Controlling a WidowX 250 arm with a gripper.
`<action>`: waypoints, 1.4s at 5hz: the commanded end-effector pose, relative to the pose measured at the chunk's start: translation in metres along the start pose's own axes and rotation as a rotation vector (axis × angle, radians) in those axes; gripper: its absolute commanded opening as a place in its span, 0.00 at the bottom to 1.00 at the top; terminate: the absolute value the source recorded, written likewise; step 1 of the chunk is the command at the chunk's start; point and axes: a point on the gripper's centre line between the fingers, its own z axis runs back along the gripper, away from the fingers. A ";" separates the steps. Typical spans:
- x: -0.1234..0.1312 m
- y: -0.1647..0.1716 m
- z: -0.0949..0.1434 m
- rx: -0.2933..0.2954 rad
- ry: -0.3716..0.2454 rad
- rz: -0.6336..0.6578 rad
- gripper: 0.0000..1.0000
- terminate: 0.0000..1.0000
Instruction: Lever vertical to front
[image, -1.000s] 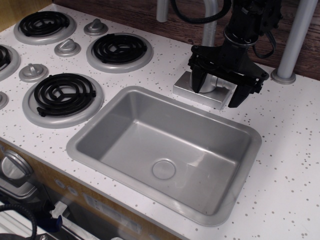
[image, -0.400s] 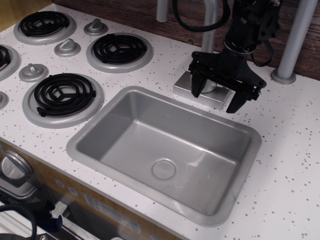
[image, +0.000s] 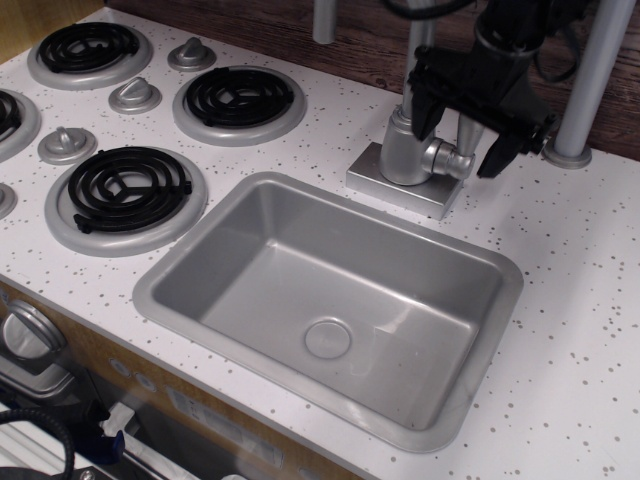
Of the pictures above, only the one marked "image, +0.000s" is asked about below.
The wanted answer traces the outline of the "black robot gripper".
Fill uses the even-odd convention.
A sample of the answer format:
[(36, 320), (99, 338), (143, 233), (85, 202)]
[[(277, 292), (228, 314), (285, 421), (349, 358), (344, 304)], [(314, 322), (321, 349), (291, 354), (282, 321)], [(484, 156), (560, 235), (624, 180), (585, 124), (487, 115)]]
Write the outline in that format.
[(521, 150), (540, 150), (557, 115), (533, 90), (528, 71), (542, 38), (519, 38), (505, 24), (477, 22), (468, 52), (419, 46), (409, 74), (412, 131), (426, 138), (450, 108), (499, 134), (477, 176), (496, 178)]

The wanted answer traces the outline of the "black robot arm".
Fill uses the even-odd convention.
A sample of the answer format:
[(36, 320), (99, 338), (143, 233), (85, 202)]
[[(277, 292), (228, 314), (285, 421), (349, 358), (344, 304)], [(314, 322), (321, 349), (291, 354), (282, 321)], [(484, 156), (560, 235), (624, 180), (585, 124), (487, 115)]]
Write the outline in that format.
[(545, 39), (571, 35), (586, 8), (584, 1), (490, 1), (469, 52), (418, 47), (408, 78), (414, 135), (424, 139), (447, 108), (496, 132), (481, 178), (496, 177), (519, 154), (539, 153), (559, 116), (533, 90), (529, 69)]

